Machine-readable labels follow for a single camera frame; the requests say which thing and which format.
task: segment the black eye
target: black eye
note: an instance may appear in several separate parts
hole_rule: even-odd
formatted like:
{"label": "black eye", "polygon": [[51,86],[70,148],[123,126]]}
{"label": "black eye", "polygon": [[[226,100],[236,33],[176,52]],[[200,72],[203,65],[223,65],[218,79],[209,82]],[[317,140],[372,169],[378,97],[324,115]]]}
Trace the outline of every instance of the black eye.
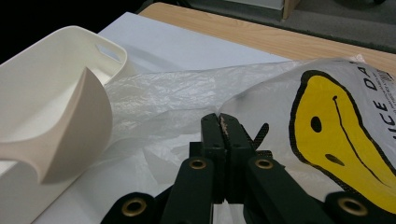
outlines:
{"label": "black eye", "polygon": [[320,133],[321,132],[321,122],[318,117],[313,117],[311,119],[311,128],[316,132]]}
{"label": "black eye", "polygon": [[344,163],[342,161],[340,161],[338,158],[336,158],[334,155],[332,154],[326,154],[325,155],[326,159],[329,161],[332,161],[334,163],[337,163],[339,165],[345,166]]}

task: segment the wooden table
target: wooden table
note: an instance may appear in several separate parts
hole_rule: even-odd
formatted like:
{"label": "wooden table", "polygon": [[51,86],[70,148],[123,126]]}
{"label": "wooden table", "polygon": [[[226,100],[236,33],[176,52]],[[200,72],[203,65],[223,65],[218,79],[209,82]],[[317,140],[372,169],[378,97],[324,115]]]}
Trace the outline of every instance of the wooden table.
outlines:
{"label": "wooden table", "polygon": [[349,57],[361,54],[371,66],[396,76],[396,54],[302,35],[165,3],[154,3],[140,12],[139,15],[260,49],[291,60]]}

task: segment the white paper sheet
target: white paper sheet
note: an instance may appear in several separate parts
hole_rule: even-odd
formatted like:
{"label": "white paper sheet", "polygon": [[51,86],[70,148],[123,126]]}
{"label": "white paper sheet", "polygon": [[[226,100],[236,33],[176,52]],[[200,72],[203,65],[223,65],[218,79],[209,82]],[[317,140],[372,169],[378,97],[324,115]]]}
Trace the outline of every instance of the white paper sheet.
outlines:
{"label": "white paper sheet", "polygon": [[[99,35],[124,47],[137,74],[203,70],[252,63],[278,63],[286,58],[251,49],[212,36],[198,34],[163,22],[125,13]],[[72,185],[34,223],[35,224],[97,224],[115,202],[114,195],[129,193],[155,182],[153,176],[140,176],[122,183],[114,175],[128,175],[128,166],[144,157],[142,153],[126,162],[116,162],[106,170],[89,175],[105,175],[100,182],[90,182],[84,176],[78,186]],[[158,188],[147,189],[157,195]]]}

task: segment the smiley face print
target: smiley face print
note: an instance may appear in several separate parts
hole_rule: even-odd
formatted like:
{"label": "smiley face print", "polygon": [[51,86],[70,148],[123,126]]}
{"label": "smiley face print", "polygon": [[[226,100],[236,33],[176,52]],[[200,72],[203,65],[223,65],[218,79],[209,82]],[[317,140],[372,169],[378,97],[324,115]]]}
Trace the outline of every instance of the smiley face print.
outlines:
{"label": "smiley face print", "polygon": [[290,113],[290,145],[345,190],[396,214],[396,172],[363,126],[352,95],[328,74],[307,71]]}

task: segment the brass ring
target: brass ring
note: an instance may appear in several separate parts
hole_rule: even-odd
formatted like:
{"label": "brass ring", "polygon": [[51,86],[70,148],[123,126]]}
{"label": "brass ring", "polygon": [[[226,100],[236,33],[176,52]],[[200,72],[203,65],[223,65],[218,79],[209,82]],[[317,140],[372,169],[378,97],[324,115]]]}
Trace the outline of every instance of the brass ring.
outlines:
{"label": "brass ring", "polygon": [[369,213],[369,211],[367,210],[366,206],[364,206],[364,204],[353,198],[340,198],[338,199],[337,202],[338,205],[340,205],[340,207],[344,209],[344,211],[354,216],[364,217],[367,216],[367,214]]}
{"label": "brass ring", "polygon": [[265,159],[256,160],[255,164],[259,168],[266,169],[266,170],[271,169],[271,168],[274,167],[274,165],[270,161],[265,160]]}
{"label": "brass ring", "polygon": [[189,163],[190,167],[195,170],[201,170],[206,167],[206,162],[203,160],[193,160]]}
{"label": "brass ring", "polygon": [[[136,205],[136,208],[129,208],[131,204]],[[122,213],[126,217],[135,217],[140,214],[142,214],[148,205],[146,204],[146,201],[141,199],[141,198],[132,198],[131,200],[125,202],[122,206]]]}

